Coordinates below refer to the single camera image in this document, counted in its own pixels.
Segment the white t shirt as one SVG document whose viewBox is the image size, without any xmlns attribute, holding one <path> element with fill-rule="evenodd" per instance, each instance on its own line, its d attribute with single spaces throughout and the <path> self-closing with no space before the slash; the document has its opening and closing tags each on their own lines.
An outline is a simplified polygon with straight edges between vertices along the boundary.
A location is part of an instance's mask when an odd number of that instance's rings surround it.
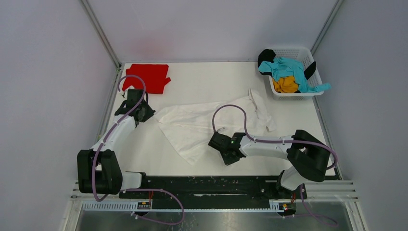
<svg viewBox="0 0 408 231">
<path fill-rule="evenodd" d="M 190 165 L 195 165 L 212 149 L 208 142 L 214 131 L 232 136 L 247 126 L 250 135 L 261 136 L 277 128 L 264 99 L 256 90 L 232 101 L 175 105 L 163 108 L 154 118 L 175 151 Z"/>
</svg>

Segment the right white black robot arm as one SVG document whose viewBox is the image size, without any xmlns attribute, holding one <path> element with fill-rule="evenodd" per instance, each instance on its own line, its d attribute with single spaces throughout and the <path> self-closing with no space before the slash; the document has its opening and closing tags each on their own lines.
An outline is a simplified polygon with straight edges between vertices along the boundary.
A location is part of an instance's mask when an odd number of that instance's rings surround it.
<svg viewBox="0 0 408 231">
<path fill-rule="evenodd" d="M 289 161 L 291 167 L 280 173 L 276 185 L 276 192 L 282 198 L 290 197 L 307 181 L 324 181 L 331 155 L 326 145 L 304 130 L 284 137 L 249 137 L 244 132 L 229 137 L 215 132 L 208 145 L 220 152 L 227 166 L 252 156 Z"/>
</svg>

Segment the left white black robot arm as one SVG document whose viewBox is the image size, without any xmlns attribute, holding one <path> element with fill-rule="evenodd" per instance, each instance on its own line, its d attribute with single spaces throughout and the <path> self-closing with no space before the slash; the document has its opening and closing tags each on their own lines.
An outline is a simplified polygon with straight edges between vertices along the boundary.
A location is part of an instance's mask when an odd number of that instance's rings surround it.
<svg viewBox="0 0 408 231">
<path fill-rule="evenodd" d="M 149 193 L 142 173 L 124 170 L 125 154 L 121 153 L 128 136 L 150 119 L 155 110 L 148 105 L 143 90 L 130 89 L 127 98 L 115 111 L 113 125 L 88 150 L 77 154 L 78 188 L 81 193 L 118 194 L 131 188 L 138 198 Z"/>
</svg>

